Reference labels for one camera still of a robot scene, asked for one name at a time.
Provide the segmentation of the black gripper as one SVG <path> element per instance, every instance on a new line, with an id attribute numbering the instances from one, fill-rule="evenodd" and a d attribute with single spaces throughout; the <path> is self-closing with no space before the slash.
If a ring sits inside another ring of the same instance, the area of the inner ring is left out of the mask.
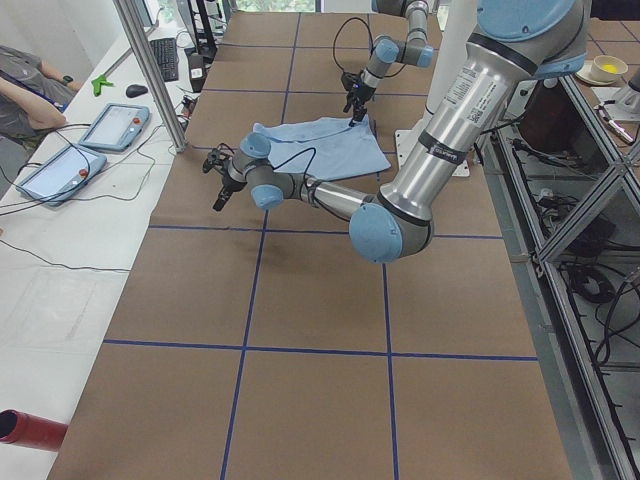
<path id="1" fill-rule="evenodd" d="M 343 108 L 344 113 L 351 114 L 349 126 L 361 123 L 367 114 L 366 103 L 374 96 L 376 89 L 364 83 L 354 83 L 349 90 L 349 98 Z"/>
<path id="2" fill-rule="evenodd" d="M 225 175 L 222 178 L 222 189 L 219 191 L 212 209 L 216 212 L 222 211 L 232 195 L 242 191 L 245 187 L 246 183 L 244 181 L 238 181 L 229 175 Z"/>

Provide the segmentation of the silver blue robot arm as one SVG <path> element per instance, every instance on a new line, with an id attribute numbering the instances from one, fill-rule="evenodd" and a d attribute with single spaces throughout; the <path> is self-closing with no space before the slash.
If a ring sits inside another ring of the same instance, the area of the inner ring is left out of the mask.
<path id="1" fill-rule="evenodd" d="M 347 72 L 332 53 L 346 91 L 343 112 L 352 114 L 350 127 L 364 120 L 366 103 L 373 98 L 380 81 L 388 76 L 394 63 L 426 68 L 434 56 L 434 49 L 428 44 L 430 7 L 427 1 L 372 1 L 371 8 L 376 13 L 404 18 L 408 22 L 408 33 L 405 40 L 378 36 L 371 42 L 368 63 L 358 73 Z"/>
<path id="2" fill-rule="evenodd" d="M 376 195 L 322 181 L 308 173 L 279 173 L 269 140 L 250 133 L 238 151 L 211 162 L 222 176 L 213 205 L 250 189 L 256 206 L 270 210 L 296 199 L 346 218 L 355 250 L 375 263 L 416 254 L 433 234 L 431 205 L 490 130 L 522 81 L 580 70 L 586 56 L 588 1 L 480 1 L 466 39 L 466 59 L 394 179 Z"/>

